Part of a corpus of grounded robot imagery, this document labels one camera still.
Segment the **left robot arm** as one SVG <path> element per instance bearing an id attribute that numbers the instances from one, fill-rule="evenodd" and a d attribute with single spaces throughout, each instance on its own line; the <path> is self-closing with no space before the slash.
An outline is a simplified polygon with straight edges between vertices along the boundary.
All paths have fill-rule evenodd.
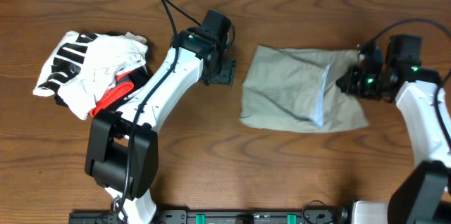
<path id="1" fill-rule="evenodd" d="M 236 62 L 224 55 L 235 28 L 210 10 L 202 23 L 180 32 L 161 67 L 116 111 L 92 120 L 85 172 L 113 198 L 112 211 L 72 213 L 70 223 L 150 223 L 156 214 L 149 188 L 158 167 L 158 137 L 168 114 L 196 82 L 231 85 Z"/>

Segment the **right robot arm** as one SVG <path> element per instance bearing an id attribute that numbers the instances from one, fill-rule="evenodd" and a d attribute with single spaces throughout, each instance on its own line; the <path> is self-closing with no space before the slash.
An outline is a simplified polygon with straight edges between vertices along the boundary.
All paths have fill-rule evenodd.
<path id="1" fill-rule="evenodd" d="M 359 49 L 359 62 L 340 77 L 341 92 L 394 103 L 402 114 L 414 170 L 389 201 L 356 201 L 351 223 L 449 223 L 450 115 L 445 81 L 421 64 L 421 38 L 394 35 L 384 54 L 375 40 Z"/>

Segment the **khaki shorts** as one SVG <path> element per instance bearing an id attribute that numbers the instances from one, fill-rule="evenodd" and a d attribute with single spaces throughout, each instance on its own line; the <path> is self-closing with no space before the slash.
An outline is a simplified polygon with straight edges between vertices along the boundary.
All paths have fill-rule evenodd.
<path id="1" fill-rule="evenodd" d="M 257 129 L 298 133 L 367 127 L 359 101 L 336 85 L 359 60 L 356 50 L 258 46 L 242 84 L 240 122 Z"/>

